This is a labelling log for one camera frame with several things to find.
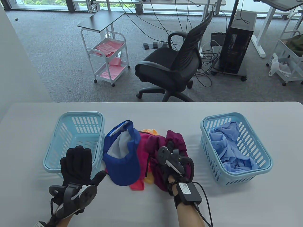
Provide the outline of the person's right hand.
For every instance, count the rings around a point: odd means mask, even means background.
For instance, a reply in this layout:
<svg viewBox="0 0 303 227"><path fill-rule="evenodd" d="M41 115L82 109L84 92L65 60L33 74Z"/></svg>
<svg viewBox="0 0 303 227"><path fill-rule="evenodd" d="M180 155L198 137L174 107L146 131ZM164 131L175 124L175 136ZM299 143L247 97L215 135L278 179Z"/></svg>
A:
<svg viewBox="0 0 303 227"><path fill-rule="evenodd" d="M194 177L194 162L191 158L181 155L173 141L168 141L166 146L160 147L157 156L160 171L169 192L172 185L177 183L192 182Z"/></svg>

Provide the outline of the person's left hand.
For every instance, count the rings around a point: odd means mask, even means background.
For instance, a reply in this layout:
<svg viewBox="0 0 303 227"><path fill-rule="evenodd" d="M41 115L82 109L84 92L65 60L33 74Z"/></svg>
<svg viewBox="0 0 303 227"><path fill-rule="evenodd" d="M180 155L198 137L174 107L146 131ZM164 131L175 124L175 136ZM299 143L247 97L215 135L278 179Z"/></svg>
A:
<svg viewBox="0 0 303 227"><path fill-rule="evenodd" d="M61 158L60 165L64 191L58 191L54 196L54 203L57 205L64 203L64 193L67 188L72 188L73 193L75 193L75 190L80 189L82 186L98 186L107 176L107 172L102 170L91 179L92 150L83 148L81 145L69 148L66 156Z"/></svg>

